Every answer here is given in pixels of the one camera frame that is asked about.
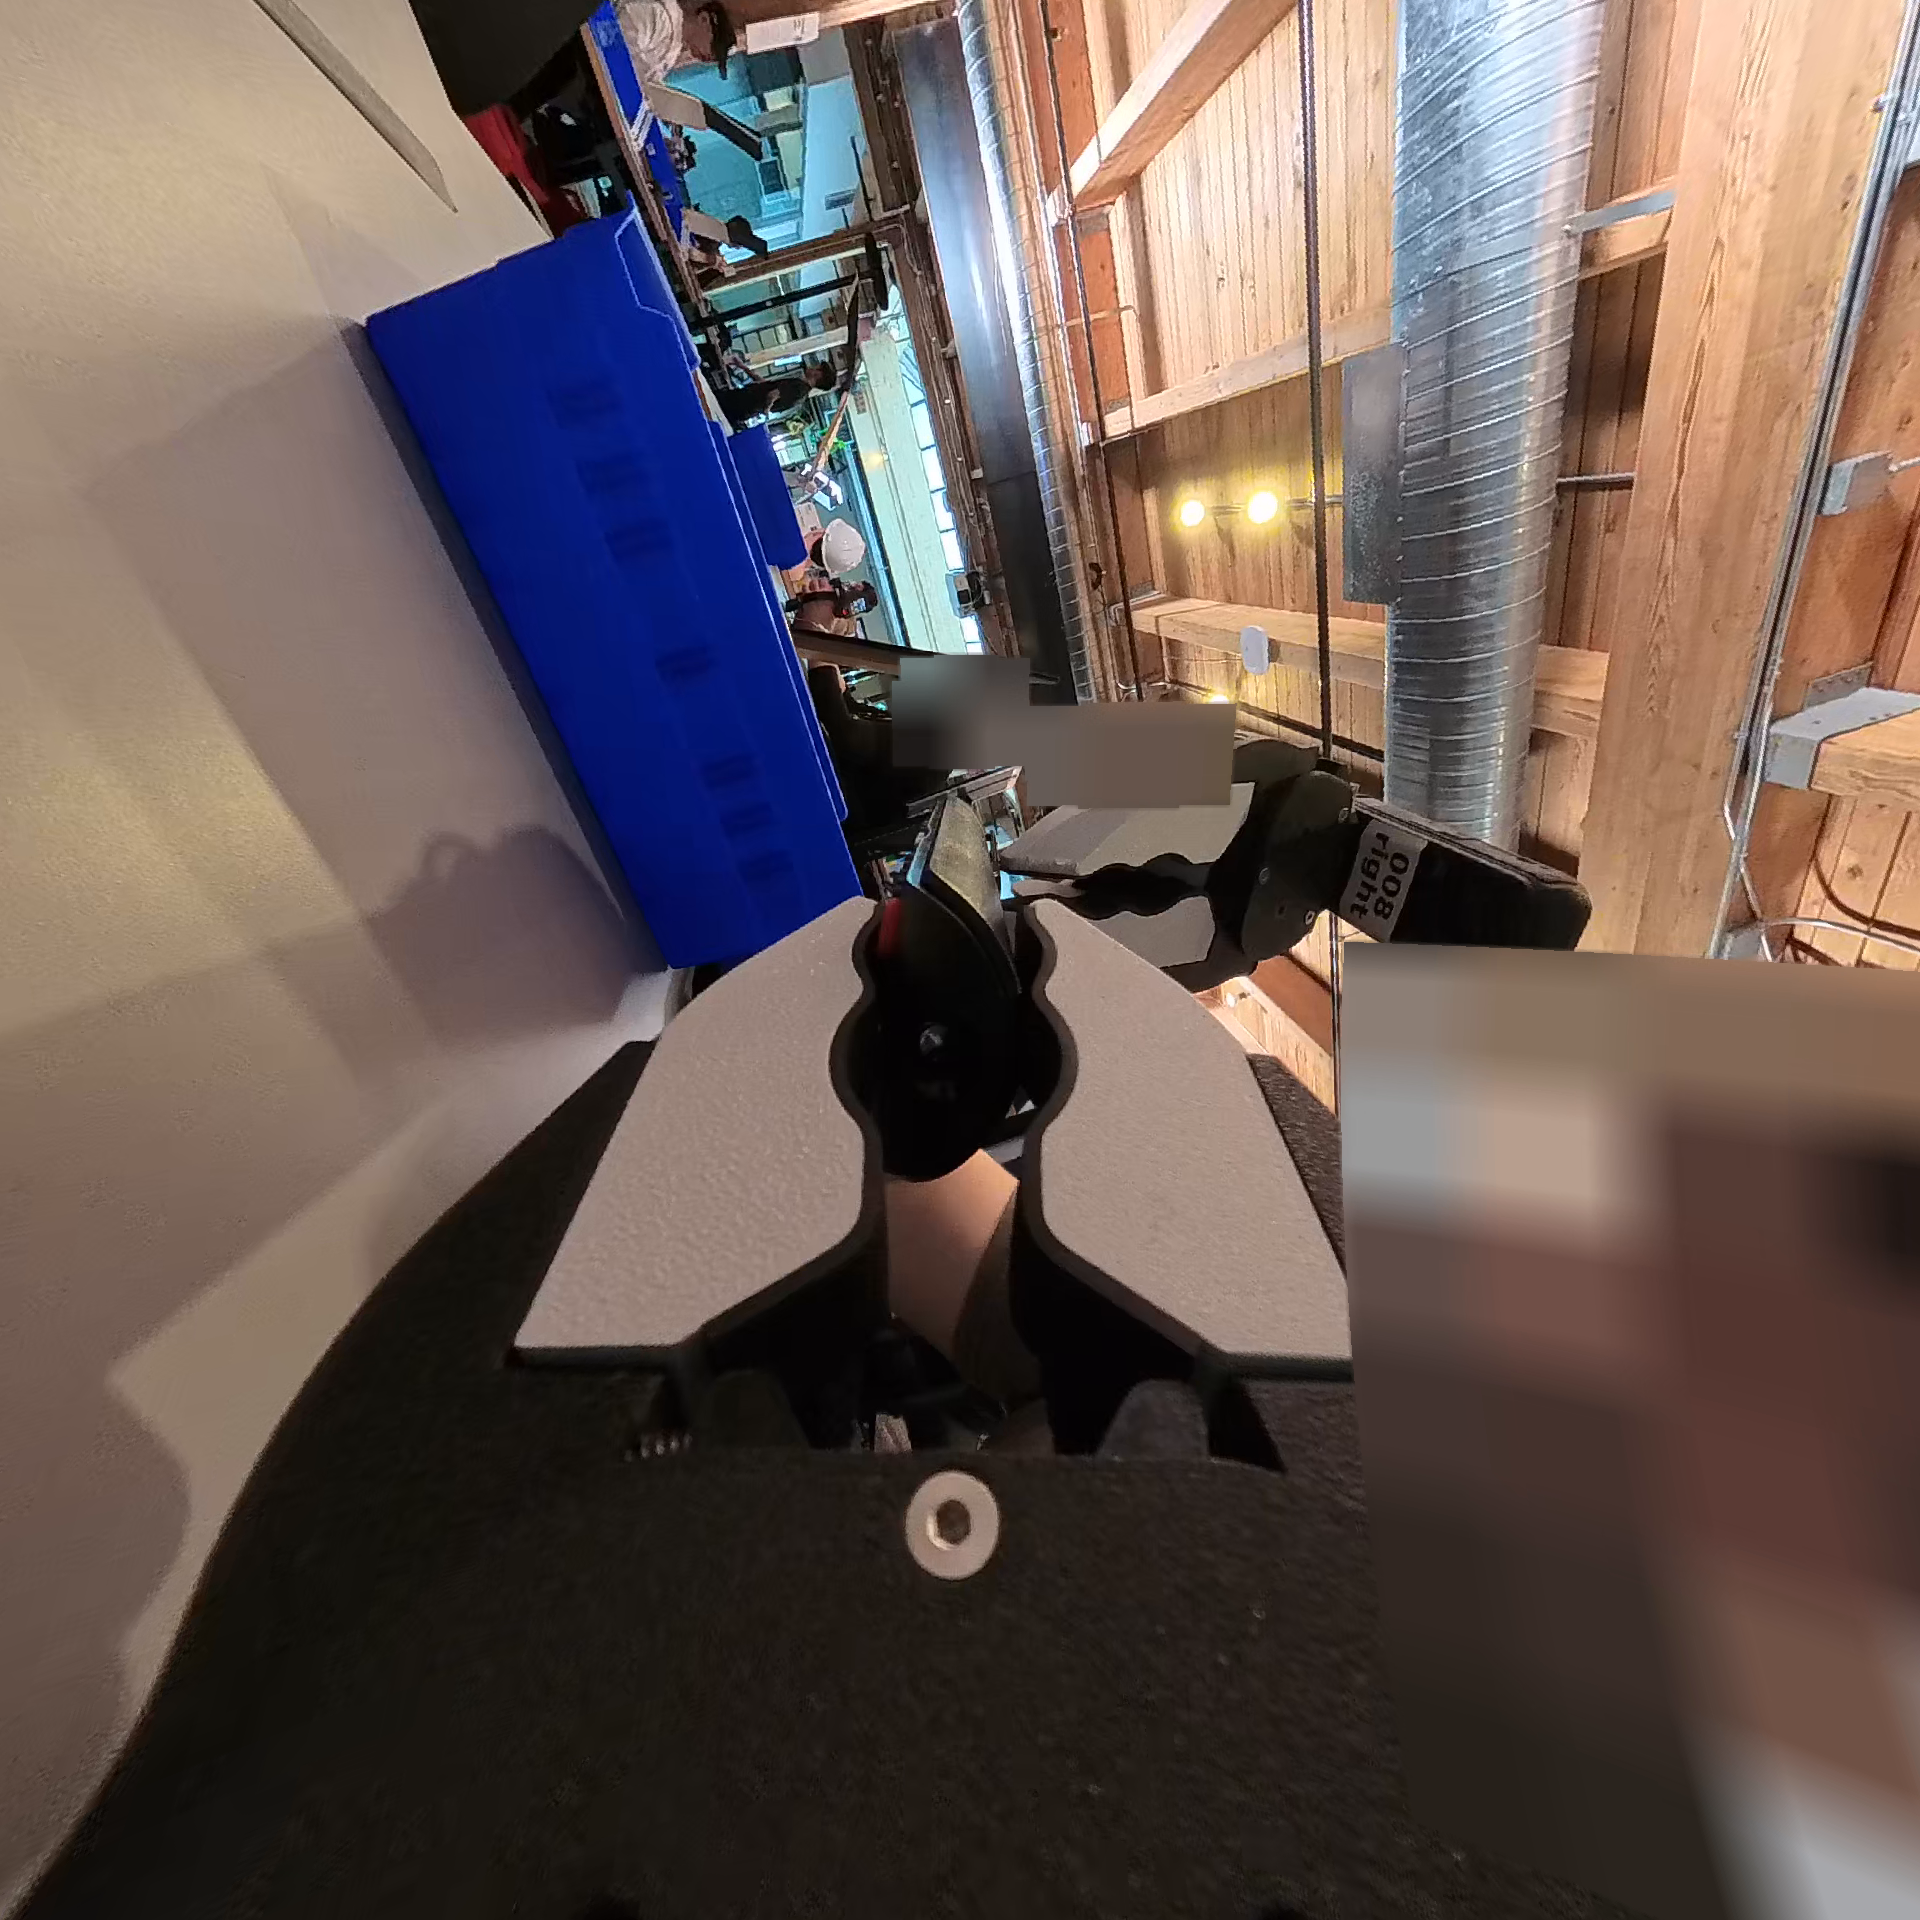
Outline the small blue storage bin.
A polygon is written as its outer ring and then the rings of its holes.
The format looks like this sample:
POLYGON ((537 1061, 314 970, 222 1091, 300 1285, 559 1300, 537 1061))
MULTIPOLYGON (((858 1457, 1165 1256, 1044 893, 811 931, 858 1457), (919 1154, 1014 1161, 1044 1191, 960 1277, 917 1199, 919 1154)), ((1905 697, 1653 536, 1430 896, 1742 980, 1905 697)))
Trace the small blue storage bin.
POLYGON ((750 425, 733 434, 730 458, 768 565, 782 572, 801 567, 810 555, 810 536, 801 529, 771 428, 750 425))

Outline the red bag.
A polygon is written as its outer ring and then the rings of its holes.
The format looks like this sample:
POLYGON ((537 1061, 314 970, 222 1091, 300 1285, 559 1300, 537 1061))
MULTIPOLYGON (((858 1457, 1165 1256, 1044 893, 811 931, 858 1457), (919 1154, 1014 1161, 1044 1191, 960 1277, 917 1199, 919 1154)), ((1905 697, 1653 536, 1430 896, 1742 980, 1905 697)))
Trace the red bag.
POLYGON ((488 104, 459 114, 465 131, 488 154, 509 190, 545 220, 551 190, 537 148, 509 104, 488 104))

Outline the blue plastic bin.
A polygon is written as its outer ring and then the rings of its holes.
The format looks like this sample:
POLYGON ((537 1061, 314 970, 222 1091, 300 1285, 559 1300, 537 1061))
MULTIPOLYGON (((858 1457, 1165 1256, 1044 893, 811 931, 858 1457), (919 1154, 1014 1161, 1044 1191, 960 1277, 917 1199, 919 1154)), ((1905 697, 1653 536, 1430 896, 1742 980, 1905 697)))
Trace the blue plastic bin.
POLYGON ((628 888, 678 970, 858 898, 730 434, 636 212, 368 322, 628 888))

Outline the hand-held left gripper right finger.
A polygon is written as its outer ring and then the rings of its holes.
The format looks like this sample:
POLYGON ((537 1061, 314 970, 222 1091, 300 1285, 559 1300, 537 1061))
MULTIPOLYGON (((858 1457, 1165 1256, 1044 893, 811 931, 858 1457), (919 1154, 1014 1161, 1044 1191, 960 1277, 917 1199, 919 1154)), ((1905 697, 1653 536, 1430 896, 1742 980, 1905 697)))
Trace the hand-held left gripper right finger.
POLYGON ((1032 1239, 1186 1360, 1350 1380, 1350 1282, 1248 1053, 1060 898, 1023 911, 1060 1045, 1030 1150, 1032 1239))

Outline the black remote control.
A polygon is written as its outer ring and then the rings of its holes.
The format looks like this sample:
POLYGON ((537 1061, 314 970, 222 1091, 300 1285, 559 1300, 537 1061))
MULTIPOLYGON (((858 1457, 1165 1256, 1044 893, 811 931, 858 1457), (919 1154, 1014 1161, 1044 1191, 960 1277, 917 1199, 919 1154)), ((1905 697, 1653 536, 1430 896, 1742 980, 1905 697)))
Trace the black remote control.
POLYGON ((862 1098, 886 1174, 937 1182, 1026 1133, 1049 1083, 1037 965, 982 808, 942 790, 863 946, 862 1098))

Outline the large silver ventilation duct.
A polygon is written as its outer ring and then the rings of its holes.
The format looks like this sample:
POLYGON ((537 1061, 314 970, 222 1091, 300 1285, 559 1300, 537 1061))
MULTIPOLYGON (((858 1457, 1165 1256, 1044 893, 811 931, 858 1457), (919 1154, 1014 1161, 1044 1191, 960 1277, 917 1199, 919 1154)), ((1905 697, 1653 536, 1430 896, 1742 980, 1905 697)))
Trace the large silver ventilation duct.
POLYGON ((1603 4, 1402 4, 1383 799, 1519 846, 1603 4))

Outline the row of blue bins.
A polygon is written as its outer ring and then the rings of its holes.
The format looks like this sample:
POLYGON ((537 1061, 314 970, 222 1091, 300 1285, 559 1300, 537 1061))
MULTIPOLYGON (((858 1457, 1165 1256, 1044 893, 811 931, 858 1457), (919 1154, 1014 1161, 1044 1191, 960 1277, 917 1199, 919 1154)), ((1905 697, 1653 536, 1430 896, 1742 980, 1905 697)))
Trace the row of blue bins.
POLYGON ((589 78, 615 127, 628 175, 659 204, 672 246, 685 241, 685 172, 672 160, 672 131, 652 96, 692 63, 685 4, 600 4, 586 27, 589 78))

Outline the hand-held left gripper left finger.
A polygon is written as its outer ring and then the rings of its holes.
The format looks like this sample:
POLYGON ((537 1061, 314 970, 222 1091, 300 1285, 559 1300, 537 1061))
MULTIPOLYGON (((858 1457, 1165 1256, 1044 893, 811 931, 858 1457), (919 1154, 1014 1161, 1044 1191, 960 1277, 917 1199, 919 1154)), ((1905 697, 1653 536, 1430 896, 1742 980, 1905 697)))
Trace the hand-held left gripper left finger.
POLYGON ((516 1331, 528 1362, 717 1360, 787 1308, 879 1300, 883 1174, 853 1096, 853 896, 678 1015, 516 1331))

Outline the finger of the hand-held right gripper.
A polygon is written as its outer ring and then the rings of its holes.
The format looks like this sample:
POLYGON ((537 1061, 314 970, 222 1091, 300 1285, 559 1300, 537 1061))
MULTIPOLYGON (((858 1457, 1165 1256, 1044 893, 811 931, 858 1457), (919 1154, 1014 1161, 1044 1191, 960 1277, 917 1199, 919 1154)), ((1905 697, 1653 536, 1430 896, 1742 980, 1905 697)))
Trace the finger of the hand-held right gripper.
POLYGON ((1205 874, 1248 822, 1254 785, 1225 804, 1084 808, 1060 804, 997 850, 997 874, 1081 883, 1100 871, 1205 874))
POLYGON ((1203 994, 1231 980, 1208 893, 1179 879, 1023 879, 1023 902, 1057 898, 1136 960, 1203 994))

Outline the person's right forearm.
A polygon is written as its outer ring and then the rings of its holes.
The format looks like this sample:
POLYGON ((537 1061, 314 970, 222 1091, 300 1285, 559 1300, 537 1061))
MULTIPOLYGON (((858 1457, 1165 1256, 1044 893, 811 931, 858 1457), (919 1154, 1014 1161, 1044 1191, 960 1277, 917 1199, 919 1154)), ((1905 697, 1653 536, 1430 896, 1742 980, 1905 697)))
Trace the person's right forearm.
POLYGON ((1010 1314, 1019 1197, 1019 1177, 982 1150, 931 1182, 883 1182, 894 1314, 1002 1406, 1044 1396, 1010 1314))

